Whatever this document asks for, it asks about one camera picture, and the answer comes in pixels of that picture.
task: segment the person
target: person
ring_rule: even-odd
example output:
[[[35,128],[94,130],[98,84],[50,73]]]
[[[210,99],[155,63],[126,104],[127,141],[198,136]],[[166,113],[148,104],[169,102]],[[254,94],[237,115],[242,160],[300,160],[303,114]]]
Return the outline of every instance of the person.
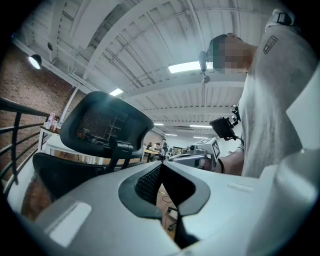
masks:
[[[159,142],[157,142],[155,150],[159,151],[159,154],[152,155],[150,158],[150,162],[154,162],[156,160],[162,160],[162,158],[164,156],[164,150],[160,146],[161,146],[161,144]]]
[[[152,142],[149,142],[149,144],[146,146],[146,149],[147,149],[147,150],[150,150],[151,147],[152,147]]]
[[[276,9],[273,16],[279,13]],[[217,71],[247,73],[239,102],[244,144],[221,157],[215,171],[259,178],[266,166],[302,148],[286,110],[307,85],[318,59],[296,27],[273,21],[259,46],[228,33],[212,39],[207,54]]]
[[[165,138],[162,139],[162,148],[164,150],[164,155],[166,155],[168,152],[168,144]]]

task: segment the brick wall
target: brick wall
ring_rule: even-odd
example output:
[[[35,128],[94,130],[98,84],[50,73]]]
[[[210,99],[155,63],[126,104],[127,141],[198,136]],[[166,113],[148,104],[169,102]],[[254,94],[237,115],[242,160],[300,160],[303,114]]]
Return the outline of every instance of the brick wall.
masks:
[[[1,64],[0,70],[0,97],[22,104],[24,106],[40,110],[43,112],[54,112],[61,116],[62,111],[67,104],[73,87],[59,78],[57,75],[42,67],[37,70],[31,66],[27,60],[27,55],[15,46],[12,46]],[[65,115],[69,115],[71,110],[85,96],[78,91],[70,104]],[[12,126],[15,121],[15,113],[0,111],[0,128]],[[23,114],[20,125],[28,125],[41,123],[45,121],[45,117],[38,117]],[[31,127],[22,129],[18,132],[18,140],[39,131],[39,127]],[[12,132],[0,135],[0,149],[11,143]],[[19,155],[26,147],[38,140],[39,136],[35,136],[17,146],[17,155]],[[18,161],[17,166],[27,157],[34,149],[35,145]],[[0,171],[7,165],[11,159],[11,152],[0,157]]]

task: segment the wooden floor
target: wooden floor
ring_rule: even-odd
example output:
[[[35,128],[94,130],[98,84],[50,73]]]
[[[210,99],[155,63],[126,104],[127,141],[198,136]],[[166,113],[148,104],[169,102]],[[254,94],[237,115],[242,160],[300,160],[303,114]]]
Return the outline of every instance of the wooden floor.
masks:
[[[71,160],[78,162],[78,158],[76,155],[67,154],[65,156],[64,152],[57,151],[55,154],[56,157]],[[108,164],[109,159],[103,159],[103,164]],[[132,159],[130,163],[135,163],[139,161],[139,159]],[[22,215],[26,216],[28,219],[35,221],[38,215],[46,209],[51,204],[50,196],[43,186],[40,178],[37,175],[34,175],[24,196],[23,204],[22,204]],[[168,213],[168,207],[174,207],[175,205],[172,203],[170,197],[168,196],[165,188],[161,185],[157,200],[156,206],[159,207],[162,211],[162,226],[166,230],[167,234],[174,239],[176,229],[173,231],[168,231],[169,225],[173,224],[176,220],[172,218]]]

